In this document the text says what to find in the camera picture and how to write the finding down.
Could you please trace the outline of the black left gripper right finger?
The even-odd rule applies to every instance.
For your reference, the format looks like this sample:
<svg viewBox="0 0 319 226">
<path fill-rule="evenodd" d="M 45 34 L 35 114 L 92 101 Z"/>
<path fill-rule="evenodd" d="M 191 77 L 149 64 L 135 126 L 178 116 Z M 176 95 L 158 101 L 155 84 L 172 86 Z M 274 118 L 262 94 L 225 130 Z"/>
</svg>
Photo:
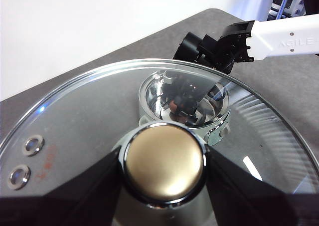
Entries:
<svg viewBox="0 0 319 226">
<path fill-rule="evenodd" d="M 209 197 L 220 226 L 317 226 L 318 194 L 287 194 L 206 148 Z"/>
</svg>

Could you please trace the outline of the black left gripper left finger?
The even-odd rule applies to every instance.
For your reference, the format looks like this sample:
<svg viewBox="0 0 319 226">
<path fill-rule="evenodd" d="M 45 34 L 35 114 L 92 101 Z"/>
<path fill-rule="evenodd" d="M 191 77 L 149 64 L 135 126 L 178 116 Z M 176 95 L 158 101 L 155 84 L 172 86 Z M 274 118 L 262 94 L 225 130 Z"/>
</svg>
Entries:
<svg viewBox="0 0 319 226">
<path fill-rule="evenodd" d="M 122 179 L 119 150 L 43 196 L 0 200 L 2 226 L 109 226 Z"/>
</svg>

